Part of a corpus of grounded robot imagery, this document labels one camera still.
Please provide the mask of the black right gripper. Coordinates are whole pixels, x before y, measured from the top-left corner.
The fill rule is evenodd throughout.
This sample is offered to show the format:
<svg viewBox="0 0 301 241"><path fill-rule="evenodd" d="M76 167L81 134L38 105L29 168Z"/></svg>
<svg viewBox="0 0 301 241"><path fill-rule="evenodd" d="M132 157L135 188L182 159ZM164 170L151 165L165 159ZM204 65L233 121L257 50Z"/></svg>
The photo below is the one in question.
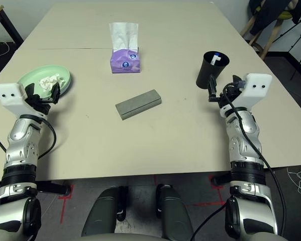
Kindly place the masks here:
<svg viewBox="0 0 301 241"><path fill-rule="evenodd" d="M216 79L213 74L210 75L208 90L209 90L209 102L217 102L219 108L222 108L234 101L240 94L240 87L244 87L244 81L237 75L233 75L233 83L228 83L220 96L217 96Z"/></svg>

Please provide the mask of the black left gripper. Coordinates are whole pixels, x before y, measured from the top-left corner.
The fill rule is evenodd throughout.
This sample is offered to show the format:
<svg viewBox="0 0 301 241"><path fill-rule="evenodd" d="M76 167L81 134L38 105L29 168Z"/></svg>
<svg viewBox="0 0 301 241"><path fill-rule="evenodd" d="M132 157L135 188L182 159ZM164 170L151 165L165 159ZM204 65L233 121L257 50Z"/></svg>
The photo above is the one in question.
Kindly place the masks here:
<svg viewBox="0 0 301 241"><path fill-rule="evenodd" d="M27 94L27 104L29 104L34 110L48 114L51 108L50 104L57 104L60 97L60 85L55 83L51 89L51 97L47 99L41 99L39 95L34 94L35 85L29 84L25 87Z"/></svg>

